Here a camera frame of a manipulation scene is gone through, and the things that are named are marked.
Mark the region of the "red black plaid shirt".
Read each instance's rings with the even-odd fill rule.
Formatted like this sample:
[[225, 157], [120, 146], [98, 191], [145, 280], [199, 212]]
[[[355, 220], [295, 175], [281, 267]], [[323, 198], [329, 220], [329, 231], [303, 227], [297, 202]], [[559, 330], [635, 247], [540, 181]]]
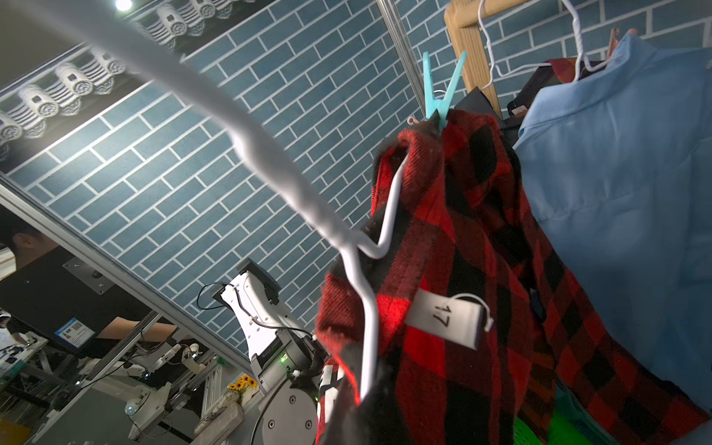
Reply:
[[361, 260], [379, 317], [366, 397], [358, 297], [341, 263], [324, 282], [318, 443], [559, 444], [559, 387], [617, 443], [710, 441], [710, 414], [606, 331], [535, 221], [493, 117], [453, 109], [445, 126], [421, 122], [385, 145], [371, 238], [393, 189], [389, 253]]

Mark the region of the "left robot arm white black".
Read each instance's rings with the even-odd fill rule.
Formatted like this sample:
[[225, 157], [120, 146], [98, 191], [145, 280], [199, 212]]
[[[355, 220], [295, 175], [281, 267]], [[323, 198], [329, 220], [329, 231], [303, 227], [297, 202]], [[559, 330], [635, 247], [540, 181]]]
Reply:
[[280, 285], [247, 259], [229, 282], [204, 285], [202, 311], [230, 310], [248, 348], [250, 369], [263, 400], [252, 437], [264, 444], [315, 444], [319, 378], [326, 350], [280, 302]]

